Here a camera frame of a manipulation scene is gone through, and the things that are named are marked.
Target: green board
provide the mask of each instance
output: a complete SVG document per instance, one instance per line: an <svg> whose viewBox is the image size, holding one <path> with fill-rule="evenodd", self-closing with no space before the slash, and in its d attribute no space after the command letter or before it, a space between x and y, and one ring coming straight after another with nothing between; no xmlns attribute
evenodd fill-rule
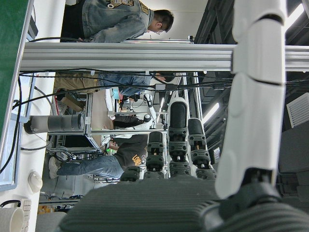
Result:
<svg viewBox="0 0 309 232"><path fill-rule="evenodd" d="M28 0L2 0L0 7L0 134L12 85Z"/></svg>

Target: fluorescent light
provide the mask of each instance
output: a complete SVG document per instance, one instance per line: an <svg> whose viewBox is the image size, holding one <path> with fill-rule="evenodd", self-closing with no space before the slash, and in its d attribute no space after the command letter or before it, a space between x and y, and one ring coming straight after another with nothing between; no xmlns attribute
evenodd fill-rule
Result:
<svg viewBox="0 0 309 232"><path fill-rule="evenodd" d="M286 19L284 28L288 30L288 28L301 16L304 12L303 4L299 4L296 9L290 14L290 16Z"/></svg>
<svg viewBox="0 0 309 232"><path fill-rule="evenodd" d="M206 116L203 118L202 123L206 123L208 121L208 119L211 118L211 116L213 116L214 113L216 113L216 111L219 109L219 103L216 103L211 110L209 110L209 112L206 114Z"/></svg>
<svg viewBox="0 0 309 232"><path fill-rule="evenodd" d="M161 109L162 109L162 107L163 107L163 104L164 104L164 98L162 98L162 101L161 101L160 111L161 111Z"/></svg>

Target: white wall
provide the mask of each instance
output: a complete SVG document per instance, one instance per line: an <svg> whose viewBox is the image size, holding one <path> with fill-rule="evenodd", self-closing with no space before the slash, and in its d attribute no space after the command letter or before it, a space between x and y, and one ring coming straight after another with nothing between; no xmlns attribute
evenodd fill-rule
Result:
<svg viewBox="0 0 309 232"><path fill-rule="evenodd" d="M141 0L152 10L166 9L174 13L174 24L168 33L145 33L143 39L181 39L195 37L208 0Z"/></svg>

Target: vent grille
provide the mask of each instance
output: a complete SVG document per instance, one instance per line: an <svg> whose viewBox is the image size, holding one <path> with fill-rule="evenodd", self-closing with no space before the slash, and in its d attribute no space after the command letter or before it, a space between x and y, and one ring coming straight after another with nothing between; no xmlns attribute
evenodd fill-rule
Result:
<svg viewBox="0 0 309 232"><path fill-rule="evenodd" d="M292 128L309 120L309 93L286 105Z"/></svg>
<svg viewBox="0 0 309 232"><path fill-rule="evenodd" d="M220 160L220 148L217 147L216 149L213 150L214 154L214 162L217 163Z"/></svg>

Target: sneaker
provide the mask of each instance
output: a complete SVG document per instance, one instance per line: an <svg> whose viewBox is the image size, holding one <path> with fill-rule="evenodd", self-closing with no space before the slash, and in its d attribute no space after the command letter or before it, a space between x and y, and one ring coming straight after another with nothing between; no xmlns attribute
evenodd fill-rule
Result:
<svg viewBox="0 0 309 232"><path fill-rule="evenodd" d="M57 160L55 159L55 157L51 157L49 159L48 168L49 168L49 177L51 179L56 178L58 176L57 171L60 168L60 165L57 163Z"/></svg>

